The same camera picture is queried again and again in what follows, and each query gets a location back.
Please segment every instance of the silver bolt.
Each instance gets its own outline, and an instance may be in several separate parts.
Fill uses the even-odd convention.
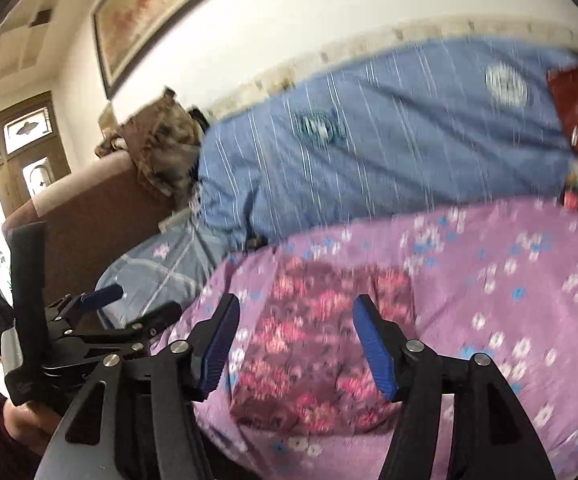
[[[492,363],[492,359],[487,354],[474,355],[474,361],[476,361],[476,364],[480,366],[488,366]]]
[[[171,348],[171,351],[174,354],[181,354],[189,350],[189,343],[187,343],[186,341],[174,341],[173,343],[171,343],[171,346],[169,348]]]
[[[410,352],[422,352],[425,349],[424,343],[417,339],[410,339],[405,346]]]
[[[120,362],[120,356],[117,354],[109,354],[107,357],[102,359],[102,364],[106,367],[111,368]]]

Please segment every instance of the purple floral bedsheet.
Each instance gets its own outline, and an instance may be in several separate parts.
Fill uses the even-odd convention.
[[[489,354],[533,421],[557,477],[578,472],[578,214],[518,199],[317,229],[249,256],[232,254],[153,346],[157,352],[185,338],[222,294],[236,294],[239,330],[219,388],[196,404],[200,427],[266,479],[370,480],[380,473],[389,432],[267,431],[232,416],[251,342],[287,258],[339,269],[405,269],[418,337],[439,354]],[[291,345],[278,334],[277,343]],[[445,397],[434,479],[444,478],[448,465],[453,407]]]

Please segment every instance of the framed painting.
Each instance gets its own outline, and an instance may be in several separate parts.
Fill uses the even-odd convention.
[[[171,25],[201,1],[100,0],[93,22],[107,98]]]

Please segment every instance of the blue striped fabric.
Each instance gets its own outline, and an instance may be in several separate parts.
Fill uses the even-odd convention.
[[[573,154],[546,71],[577,63],[558,48],[466,38],[317,76],[211,127],[201,218],[241,246],[355,218],[556,196]]]

